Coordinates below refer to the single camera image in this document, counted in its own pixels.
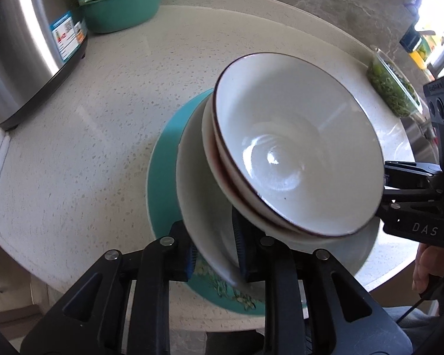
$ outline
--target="rice cooker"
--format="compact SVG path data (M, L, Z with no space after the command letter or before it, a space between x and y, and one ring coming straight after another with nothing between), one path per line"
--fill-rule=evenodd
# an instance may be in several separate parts
M84 56L78 0L0 0L0 127L19 124Z

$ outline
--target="white speckled countertop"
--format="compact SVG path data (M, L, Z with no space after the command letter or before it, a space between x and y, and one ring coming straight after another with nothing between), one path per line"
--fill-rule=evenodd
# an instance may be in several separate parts
M413 161L401 123L366 81L368 48L352 37L273 0L163 0L149 22L91 37L72 75L12 132L0 179L0 245L62 292L108 249L144 248L154 239L145 176L160 131L230 61L256 51L299 56L332 74L366 111L385 159ZM406 267L416 248L380 232L356 278L371 290ZM264 319L171 284L170 323L244 330Z

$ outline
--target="stacked bowls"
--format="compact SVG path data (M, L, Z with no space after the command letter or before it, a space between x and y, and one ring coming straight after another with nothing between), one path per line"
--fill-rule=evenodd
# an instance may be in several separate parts
M296 57L256 53L226 67L202 140L233 206L283 241L355 234L380 203L384 160L370 121L336 79Z

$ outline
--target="white bowl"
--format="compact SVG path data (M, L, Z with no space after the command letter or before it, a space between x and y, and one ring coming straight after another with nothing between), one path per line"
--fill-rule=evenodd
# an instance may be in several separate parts
M214 271L238 290L260 298L264 294L264 284L246 283L238 268L231 218L232 204L214 180L205 158L201 135L203 112L204 103L201 103L189 119L178 147L176 191L183 221L192 241ZM354 235L322 239L321 244L309 246L305 245L306 242L293 242L289 237L270 235L292 249L307 252L317 248L327 249L354 275L370 254L378 229L379 218L373 218Z
M293 56L252 54L224 70L213 100L221 161L257 212L258 197L293 226L324 237L353 234L375 214L380 144L331 75Z
M202 143L207 163L220 189L233 204L233 206L253 225L263 230L266 234L293 242L304 243L307 239L316 241L325 240L313 235L304 233L297 227L292 226L280 215L268 207L259 197L252 196L251 201L256 205L252 206L247 200L241 198L237 188L233 184L217 149L215 133L212 122L213 95L207 98L204 115L202 116ZM309 247L302 246L302 251L309 250Z

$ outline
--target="brown rim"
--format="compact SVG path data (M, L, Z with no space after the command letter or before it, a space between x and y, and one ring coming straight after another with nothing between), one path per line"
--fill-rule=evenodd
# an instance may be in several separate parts
M329 236L329 235L323 235L323 234L319 234L319 233L316 233L316 232L312 232L312 231L306 230L306 229L304 229L304 227L299 226L299 225L293 223L291 220L286 219L285 217L283 217L282 215L280 215L280 214L279 214L279 213L278 213L278 212L277 212L277 211L271 206L271 204L267 203L267 202L265 201L265 199L264 199L264 198L263 198L263 197L257 192L257 190L255 190L255 188L253 188L253 186L250 184L250 182L245 178L245 176L244 176L244 174L242 173L242 171L240 171L240 169L239 169L239 167L237 166L237 164L235 163L235 161L234 161L232 155L230 154L229 149L227 148L227 144L226 144L226 142L225 142L225 140L224 140L224 138L223 138L223 135L222 135L222 132L221 132L221 129L220 129L219 119L217 118L217 110L216 110L216 107L217 107L217 89L218 89L218 87L219 87L219 82L220 82L222 76L225 74L225 72L226 72L226 71L227 71L227 70L228 70L233 64L235 64L237 61L239 61L239 60L241 60L241 59L245 59L245 58L251 57L251 56L255 56L255 55L264 55L264 54L288 56L288 57L290 57L290 58L297 59L297 60L303 61L303 62L305 62L305 63L308 63L308 64L312 65L313 67L319 69L320 71L326 73L326 74L329 75L331 78L333 78L335 81L337 81L342 87L344 87L344 89L345 89L345 90L351 95L351 97L354 99L354 101L355 101L355 102L357 103L357 105L360 107L360 109L362 110L363 115L366 117L366 119L367 119L368 122L370 123L370 126L372 127L372 130L373 130L373 132L374 132L375 138L376 138L376 140L377 140L378 146L379 146L379 148L380 148L380 154L382 155L382 159L383 159L383 161L385 161L385 158L384 158L384 156L383 156L382 146L381 146L381 144L380 144L380 141L378 140L377 133L375 132L375 129L373 128L372 123L371 123L370 120L368 119L368 116L366 115L366 113L365 113L365 111L363 110L362 106L361 106L361 105L359 104L359 102L355 99L355 97L353 96L353 94L351 94L350 91L349 91L349 90L348 90L348 89L347 89L347 88L346 88L346 87L345 87L345 86L344 86L339 80L337 80L334 76L332 76L330 73L326 72L325 70L319 68L318 66L314 65L313 63L310 63L309 61L303 60L303 59L301 59L301 58L299 58L299 57L296 57L296 56L287 55L286 53L279 53L279 52L255 52L255 53L247 54L247 55L245 55L245 56L241 56L241 57L239 57L239 58L233 60L228 66L226 66L226 67L224 68L224 70L220 73L219 77L217 78L217 82L215 83L214 92L213 92L212 117L213 117L214 131L217 133L217 135L219 136L219 139L220 139L221 142L222 142L221 144L222 144L222 148L223 148L224 151L225 151L225 154L226 154L227 157L230 159L230 162L231 162L232 166L235 167L237 173L238 173L239 176L242 178L242 181L245 183L245 185L247 186L247 188L249 188L249 190L250 190L255 196L257 196L261 201L263 201L263 203L266 204L266 206L268 206L268 208L270 209L270 211L271 211L273 214L275 214L275 215L281 217L282 219L286 220L286 222L287 222L288 224L292 225L293 227L295 227L295 228L299 228L300 230L302 230L303 232L305 232L305 233L308 234L308 235L316 236L316 237L321 237L321 238L343 238L343 237L351 236L351 235L354 235L354 234L358 233L359 231L363 230L363 229L367 226L367 224L368 224L368 220L367 220L367 222L366 222L364 225L362 225L359 229L357 229L357 230L356 230L355 232L353 232L353 233L347 233L347 234L344 234L344 235L337 235L337 236ZM379 207L381 200L382 200L382 197L380 196L380 200L378 201L377 208Z

